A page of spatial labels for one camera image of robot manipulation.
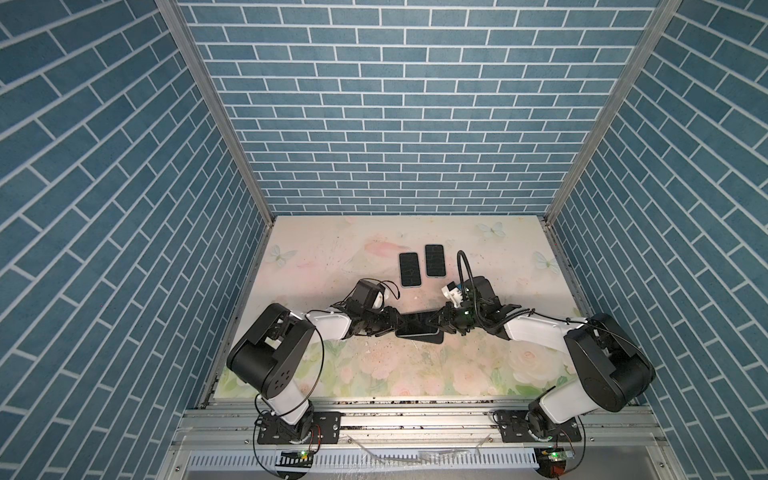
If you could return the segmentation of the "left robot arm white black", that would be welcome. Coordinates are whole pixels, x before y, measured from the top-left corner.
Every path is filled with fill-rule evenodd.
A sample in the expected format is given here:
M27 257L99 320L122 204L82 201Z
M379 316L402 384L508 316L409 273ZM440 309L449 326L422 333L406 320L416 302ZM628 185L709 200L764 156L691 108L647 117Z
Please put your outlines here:
M256 389L275 417L298 426L308 421L311 407L309 396L294 380L308 347L355 335L384 335L399 320L394 307L371 309L356 301L306 313L272 303L232 347L226 366Z

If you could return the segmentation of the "white phone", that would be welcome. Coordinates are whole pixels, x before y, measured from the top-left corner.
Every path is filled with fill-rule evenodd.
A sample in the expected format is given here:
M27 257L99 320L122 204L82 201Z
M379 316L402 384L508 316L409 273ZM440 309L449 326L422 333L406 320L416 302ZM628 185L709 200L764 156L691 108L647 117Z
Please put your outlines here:
M435 335L440 331L437 311L403 314L396 329L403 335Z

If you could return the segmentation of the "blue phone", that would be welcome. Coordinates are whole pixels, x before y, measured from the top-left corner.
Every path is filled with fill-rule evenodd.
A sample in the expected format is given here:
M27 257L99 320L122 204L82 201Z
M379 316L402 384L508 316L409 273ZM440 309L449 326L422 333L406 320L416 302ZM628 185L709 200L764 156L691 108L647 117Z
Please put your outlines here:
M428 277L445 277L447 275L445 250L441 244L425 246L425 268Z

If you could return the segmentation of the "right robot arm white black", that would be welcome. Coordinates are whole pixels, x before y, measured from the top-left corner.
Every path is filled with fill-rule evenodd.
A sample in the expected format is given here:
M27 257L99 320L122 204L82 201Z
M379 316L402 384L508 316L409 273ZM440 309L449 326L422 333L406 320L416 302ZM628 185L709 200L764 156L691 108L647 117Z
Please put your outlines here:
M528 342L569 356L576 378L551 388L528 407L529 432L541 441L582 414L596 409L622 410L655 379L648 357L607 314L557 318L512 304L483 317L478 307L457 308L448 303L439 310L436 323L445 332L465 334L481 328L505 340Z

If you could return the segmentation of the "black phone screen up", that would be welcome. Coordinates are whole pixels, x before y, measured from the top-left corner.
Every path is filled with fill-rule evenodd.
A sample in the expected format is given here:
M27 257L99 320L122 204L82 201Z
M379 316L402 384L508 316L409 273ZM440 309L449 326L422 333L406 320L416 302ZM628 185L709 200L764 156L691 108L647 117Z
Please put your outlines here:
M422 284L419 256L416 252L399 254L400 281L404 288L419 287Z

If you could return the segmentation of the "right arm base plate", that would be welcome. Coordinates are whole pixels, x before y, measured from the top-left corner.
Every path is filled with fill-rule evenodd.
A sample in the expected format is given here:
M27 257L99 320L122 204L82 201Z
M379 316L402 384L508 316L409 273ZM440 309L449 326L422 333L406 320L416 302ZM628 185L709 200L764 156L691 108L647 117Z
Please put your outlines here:
M583 439L576 419L555 424L543 414L524 410L494 410L489 416L504 443L577 442Z

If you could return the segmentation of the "black phone case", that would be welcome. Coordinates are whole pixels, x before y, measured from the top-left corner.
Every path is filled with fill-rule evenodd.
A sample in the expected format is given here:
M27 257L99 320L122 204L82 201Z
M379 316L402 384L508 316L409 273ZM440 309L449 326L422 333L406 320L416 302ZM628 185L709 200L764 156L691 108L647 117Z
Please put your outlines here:
M425 330L411 327L399 328L395 331L398 338L439 345L444 340L444 332L440 329Z

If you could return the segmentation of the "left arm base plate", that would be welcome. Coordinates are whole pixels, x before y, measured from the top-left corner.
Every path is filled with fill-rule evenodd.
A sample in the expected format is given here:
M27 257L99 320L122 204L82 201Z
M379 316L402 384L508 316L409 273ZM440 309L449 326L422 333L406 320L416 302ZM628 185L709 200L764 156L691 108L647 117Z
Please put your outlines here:
M282 417L268 414L260 418L260 426L256 430L256 442L259 445L304 443L311 434L314 434L315 443L337 444L341 418L342 414L337 411L314 412L309 409L296 424L290 424Z

